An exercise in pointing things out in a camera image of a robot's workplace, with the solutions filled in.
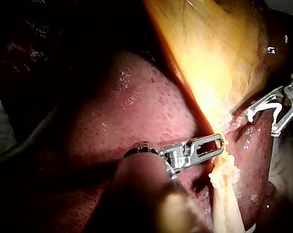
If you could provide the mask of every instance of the metal jaw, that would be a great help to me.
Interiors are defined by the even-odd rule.
[[[209,146],[211,149],[204,150],[202,146],[207,144],[210,144]],[[169,172],[172,174],[178,174],[185,168],[200,164],[206,160],[220,155],[223,150],[223,137],[220,134],[213,134],[206,137],[194,138],[172,144],[162,148],[159,154],[171,166],[173,172]]]
[[[276,88],[245,110],[245,115],[247,116],[248,121],[253,122],[253,117],[257,112],[275,108],[273,114],[274,121],[271,130],[271,136],[273,137],[279,137],[283,129],[285,129],[293,119],[293,74],[291,75],[291,78],[292,81],[290,85]],[[285,100],[288,100],[290,103],[290,110],[279,120],[279,122],[277,122],[277,117]]]

